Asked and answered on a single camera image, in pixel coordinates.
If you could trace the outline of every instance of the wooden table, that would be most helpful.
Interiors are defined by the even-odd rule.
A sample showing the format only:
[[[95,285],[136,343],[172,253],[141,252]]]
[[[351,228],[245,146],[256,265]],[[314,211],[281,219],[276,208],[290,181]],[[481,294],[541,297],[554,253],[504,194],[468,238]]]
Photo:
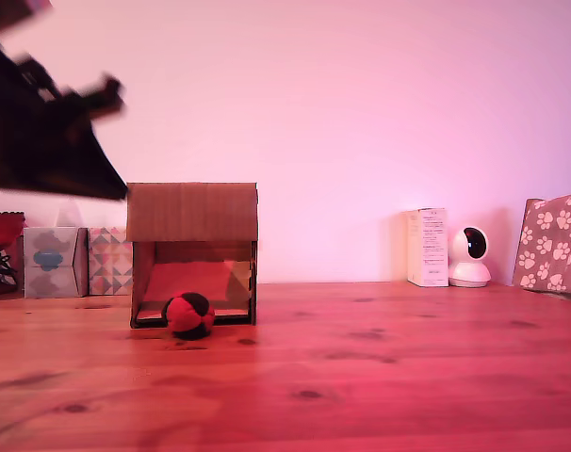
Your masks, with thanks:
[[[571,451],[570,301],[261,285],[191,343],[129,305],[0,301],[0,451]]]

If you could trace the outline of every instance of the cardboard box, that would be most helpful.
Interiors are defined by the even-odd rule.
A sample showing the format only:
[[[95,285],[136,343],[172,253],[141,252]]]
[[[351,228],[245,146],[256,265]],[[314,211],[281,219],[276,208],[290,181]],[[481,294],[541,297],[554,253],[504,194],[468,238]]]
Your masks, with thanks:
[[[192,291],[216,322],[256,323],[256,184],[130,184],[131,326],[163,326],[161,311]]]
[[[89,295],[131,295],[133,244],[125,228],[89,228]]]
[[[407,212],[407,279],[421,287],[449,285],[447,211]]]
[[[87,237],[86,228],[25,228],[25,297],[85,297],[89,292]]]

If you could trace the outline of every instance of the white box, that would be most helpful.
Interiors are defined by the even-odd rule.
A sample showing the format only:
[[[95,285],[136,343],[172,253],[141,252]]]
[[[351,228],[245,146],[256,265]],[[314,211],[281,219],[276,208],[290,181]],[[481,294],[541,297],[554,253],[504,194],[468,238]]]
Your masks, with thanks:
[[[407,212],[407,280],[421,287],[449,285],[447,210]]]

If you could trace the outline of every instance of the security camera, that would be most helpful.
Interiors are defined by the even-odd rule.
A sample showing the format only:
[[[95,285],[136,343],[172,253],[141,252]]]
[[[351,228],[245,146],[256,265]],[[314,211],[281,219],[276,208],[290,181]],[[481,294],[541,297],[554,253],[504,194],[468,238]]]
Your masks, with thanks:
[[[484,287],[491,273],[482,262],[489,251],[484,231],[470,226],[457,233],[450,242],[449,283],[458,287]]]

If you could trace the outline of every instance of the black object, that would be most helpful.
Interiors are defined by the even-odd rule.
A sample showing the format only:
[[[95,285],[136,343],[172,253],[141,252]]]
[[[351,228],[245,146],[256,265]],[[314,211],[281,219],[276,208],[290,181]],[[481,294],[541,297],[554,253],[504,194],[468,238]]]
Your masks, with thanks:
[[[475,228],[464,229],[467,239],[467,252],[474,259],[480,259],[486,253],[486,239],[484,235]]]
[[[107,77],[84,94],[61,94],[42,65],[0,48],[0,189],[126,198],[91,121],[122,108],[121,84]]]

